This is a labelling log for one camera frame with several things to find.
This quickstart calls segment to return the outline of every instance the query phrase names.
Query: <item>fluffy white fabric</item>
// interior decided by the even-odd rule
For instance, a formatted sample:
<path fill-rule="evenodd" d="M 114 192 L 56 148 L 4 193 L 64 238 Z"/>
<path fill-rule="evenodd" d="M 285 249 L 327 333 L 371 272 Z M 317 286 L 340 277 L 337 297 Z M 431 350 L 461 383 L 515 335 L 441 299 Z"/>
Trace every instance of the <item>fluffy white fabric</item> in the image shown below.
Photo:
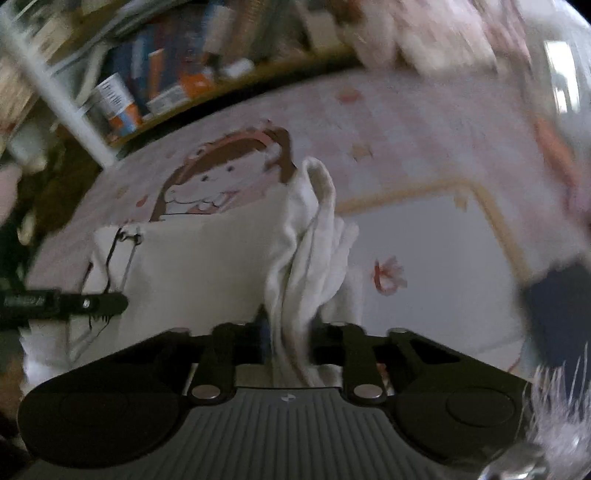
<path fill-rule="evenodd" d="M 206 335 L 220 323 L 248 322 L 264 303 L 272 333 L 272 383 L 334 383 L 334 376 L 310 364 L 310 322 L 322 306 L 324 321 L 358 322 L 362 305 L 360 282 L 355 272 L 347 275 L 358 230 L 335 216 L 335 203 L 325 166 L 307 158 L 287 187 L 253 204 L 219 215 L 126 226 L 140 232 L 143 242 L 133 255 L 130 242 L 118 245 L 109 273 L 115 284 L 126 277 L 129 307 L 90 333 L 85 319 L 69 327 L 36 323 L 22 336 L 28 381 L 38 384 L 172 327 Z M 95 265 L 104 264 L 116 232 L 117 227 L 97 231 Z M 101 291 L 105 274 L 95 268 L 86 290 Z M 261 371 L 238 381 L 261 385 L 254 378 Z"/>

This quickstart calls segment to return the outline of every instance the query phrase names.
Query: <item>shelf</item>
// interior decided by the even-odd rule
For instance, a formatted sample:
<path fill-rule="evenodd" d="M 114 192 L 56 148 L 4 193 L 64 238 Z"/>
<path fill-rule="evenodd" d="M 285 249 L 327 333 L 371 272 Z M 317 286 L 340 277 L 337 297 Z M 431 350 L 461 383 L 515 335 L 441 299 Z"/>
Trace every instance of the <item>shelf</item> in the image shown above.
<path fill-rule="evenodd" d="M 139 128 L 132 134 L 120 137 L 110 143 L 111 147 L 119 148 L 125 145 L 133 138 L 147 132 L 151 128 L 171 119 L 172 117 L 185 112 L 195 106 L 202 105 L 206 102 L 220 98 L 228 93 L 236 92 L 246 87 L 255 86 L 259 83 L 275 79 L 277 77 L 297 73 L 300 70 L 312 69 L 315 67 L 322 67 L 326 64 L 333 63 L 335 61 L 351 61 L 351 64 L 356 61 L 355 52 L 348 46 L 341 46 L 339 48 L 327 50 L 321 53 L 311 53 L 308 56 L 277 61 L 268 64 L 259 65 L 252 72 L 246 74 L 239 79 L 227 81 L 216 85 L 216 87 L 210 92 L 204 93 L 187 103 L 179 105 L 172 110 L 169 110 L 158 117 L 151 118 L 144 122 Z"/>

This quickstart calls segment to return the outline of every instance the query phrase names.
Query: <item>logo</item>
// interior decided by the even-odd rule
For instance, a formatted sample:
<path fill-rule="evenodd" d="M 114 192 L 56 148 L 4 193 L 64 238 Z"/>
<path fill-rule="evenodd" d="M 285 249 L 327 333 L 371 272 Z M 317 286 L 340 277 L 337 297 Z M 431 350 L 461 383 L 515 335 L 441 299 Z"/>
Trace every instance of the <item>logo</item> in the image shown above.
<path fill-rule="evenodd" d="M 285 402 L 285 403 L 289 403 L 292 402 L 296 399 L 295 395 L 292 395 L 291 393 L 288 393 L 287 395 L 283 395 L 281 397 L 281 399 Z"/>

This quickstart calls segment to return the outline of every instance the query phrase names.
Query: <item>plastic bag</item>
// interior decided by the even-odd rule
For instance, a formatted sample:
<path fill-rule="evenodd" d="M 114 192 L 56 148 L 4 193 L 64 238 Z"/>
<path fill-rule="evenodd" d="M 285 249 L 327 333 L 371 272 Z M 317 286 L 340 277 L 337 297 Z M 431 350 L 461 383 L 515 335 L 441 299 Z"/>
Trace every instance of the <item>plastic bag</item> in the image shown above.
<path fill-rule="evenodd" d="M 358 59 L 368 69 L 387 67 L 397 55 L 397 27 L 390 1 L 361 2 L 362 20 L 347 25 L 344 30 L 347 43 L 353 46 Z"/>
<path fill-rule="evenodd" d="M 525 21 L 515 0 L 473 0 L 484 21 L 486 38 L 496 55 L 531 62 Z"/>
<path fill-rule="evenodd" d="M 392 0 L 406 60 L 424 75 L 494 65 L 482 17 L 469 0 Z"/>

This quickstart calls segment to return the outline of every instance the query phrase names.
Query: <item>book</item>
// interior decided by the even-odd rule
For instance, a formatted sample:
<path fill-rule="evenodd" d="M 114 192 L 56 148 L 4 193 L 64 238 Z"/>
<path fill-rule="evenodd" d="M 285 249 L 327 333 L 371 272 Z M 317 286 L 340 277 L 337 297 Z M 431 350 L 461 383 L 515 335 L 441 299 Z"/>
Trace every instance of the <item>book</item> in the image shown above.
<path fill-rule="evenodd" d="M 148 109 L 148 75 L 150 74 L 150 64 L 148 53 L 154 43 L 154 27 L 146 25 L 136 36 L 131 58 L 131 79 L 133 84 L 132 95 L 138 105 L 142 117 L 150 114 Z"/>

